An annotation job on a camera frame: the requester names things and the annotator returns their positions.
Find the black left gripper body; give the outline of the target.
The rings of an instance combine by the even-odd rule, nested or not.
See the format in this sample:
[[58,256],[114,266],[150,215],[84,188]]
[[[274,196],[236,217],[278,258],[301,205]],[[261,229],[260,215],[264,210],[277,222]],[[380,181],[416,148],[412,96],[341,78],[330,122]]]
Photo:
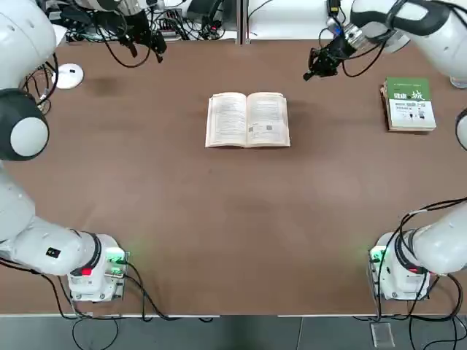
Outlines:
[[122,41],[150,41],[160,39],[161,33],[153,24],[157,11],[153,8],[143,9],[133,15],[125,15],[124,35]]

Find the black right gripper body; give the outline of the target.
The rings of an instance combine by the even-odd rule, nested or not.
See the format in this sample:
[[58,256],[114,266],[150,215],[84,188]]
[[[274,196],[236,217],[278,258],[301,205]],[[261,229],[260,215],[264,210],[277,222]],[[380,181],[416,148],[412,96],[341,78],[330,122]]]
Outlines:
[[336,36],[320,50],[317,62],[345,61],[351,56],[351,44],[344,36]]

